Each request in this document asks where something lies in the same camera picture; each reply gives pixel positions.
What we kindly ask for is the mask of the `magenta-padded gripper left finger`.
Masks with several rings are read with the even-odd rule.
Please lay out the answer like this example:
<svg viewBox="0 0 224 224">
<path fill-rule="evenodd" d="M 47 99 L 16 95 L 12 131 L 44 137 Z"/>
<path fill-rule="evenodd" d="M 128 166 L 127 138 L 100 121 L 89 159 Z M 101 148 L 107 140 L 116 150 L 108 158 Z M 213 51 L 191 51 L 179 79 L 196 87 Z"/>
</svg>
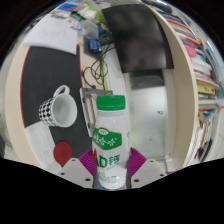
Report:
<svg viewBox="0 0 224 224">
<path fill-rule="evenodd" d="M 59 171 L 58 176 L 84 188 L 92 189 L 95 184 L 97 165 L 90 149 L 79 158 L 71 158 Z"/>
</svg>

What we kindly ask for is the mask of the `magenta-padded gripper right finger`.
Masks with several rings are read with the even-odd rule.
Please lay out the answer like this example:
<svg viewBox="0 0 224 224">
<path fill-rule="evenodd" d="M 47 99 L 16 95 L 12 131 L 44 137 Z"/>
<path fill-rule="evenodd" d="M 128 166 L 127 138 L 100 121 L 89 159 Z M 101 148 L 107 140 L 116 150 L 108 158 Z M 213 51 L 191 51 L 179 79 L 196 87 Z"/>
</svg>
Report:
<svg viewBox="0 0 224 224">
<path fill-rule="evenodd" d="M 140 188 L 166 176 L 155 159 L 146 159 L 138 150 L 132 148 L 128 162 L 130 187 Z"/>
</svg>

